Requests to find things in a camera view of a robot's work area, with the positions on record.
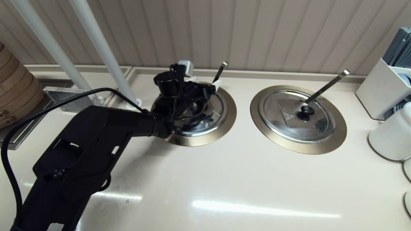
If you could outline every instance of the beige countertop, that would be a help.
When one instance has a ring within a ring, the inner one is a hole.
[[[153,77],[139,74],[132,84],[146,109],[159,94]],[[199,147],[132,138],[112,172],[110,187],[92,196],[77,230],[410,229],[403,195],[411,184],[400,163],[383,159],[369,146],[367,136],[380,122],[368,116],[355,96],[359,84],[337,83],[323,94],[345,118],[345,142],[327,154],[305,155],[266,138],[253,123],[250,103],[269,86],[316,91],[326,82],[222,79],[221,87],[237,106],[231,130]],[[35,181],[33,164],[73,116],[59,109],[50,112],[9,152],[23,199]],[[15,201],[0,169],[0,227],[7,230]]]

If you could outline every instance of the gold metal rim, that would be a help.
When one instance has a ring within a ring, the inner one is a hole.
[[[227,117],[225,121],[216,129],[208,134],[202,136],[181,136],[177,134],[171,134],[165,140],[169,143],[186,146],[186,147],[196,147],[205,144],[212,143],[221,137],[223,137],[232,128],[237,117],[237,107],[233,98],[224,89],[219,88],[217,91],[221,97],[226,101],[227,105]]]
[[[257,126],[257,128],[271,141],[274,143],[287,148],[291,151],[295,152],[300,152],[303,154],[311,154],[311,155],[319,155],[319,154],[325,154],[328,152],[331,152],[338,147],[342,145],[342,143],[345,141],[345,138],[347,136],[347,125],[345,123],[344,117],[342,117],[340,111],[331,103],[329,102],[326,98],[322,96],[318,96],[315,100],[320,102],[321,104],[325,105],[332,116],[334,117],[335,121],[335,131],[332,134],[332,136],[320,143],[298,143],[294,142],[291,140],[288,140],[274,131],[272,131],[263,121],[263,119],[260,116],[259,113],[259,102],[260,100],[270,92],[276,92],[279,90],[296,90],[296,91],[301,91],[305,92],[307,94],[314,94],[314,92],[304,89],[304,88],[299,88],[295,86],[290,86],[290,85],[278,85],[278,86],[272,86],[269,88],[266,88],[254,96],[253,100],[251,101],[250,105],[250,112],[251,112],[251,117],[254,121],[254,124]]]

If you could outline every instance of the beige paneled wall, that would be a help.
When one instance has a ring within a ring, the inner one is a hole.
[[[102,64],[68,0],[32,0],[76,64]],[[411,0],[89,0],[117,61],[166,67],[366,75]],[[25,64],[55,63],[10,0],[0,0],[0,40]]]

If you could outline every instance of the lid knob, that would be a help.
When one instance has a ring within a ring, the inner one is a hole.
[[[301,111],[297,113],[297,117],[303,121],[309,121],[310,116],[314,115],[314,108],[306,105],[301,107]]]

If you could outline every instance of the bamboo steamer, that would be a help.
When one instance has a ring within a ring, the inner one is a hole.
[[[42,84],[0,42],[0,129],[30,113],[43,96]]]

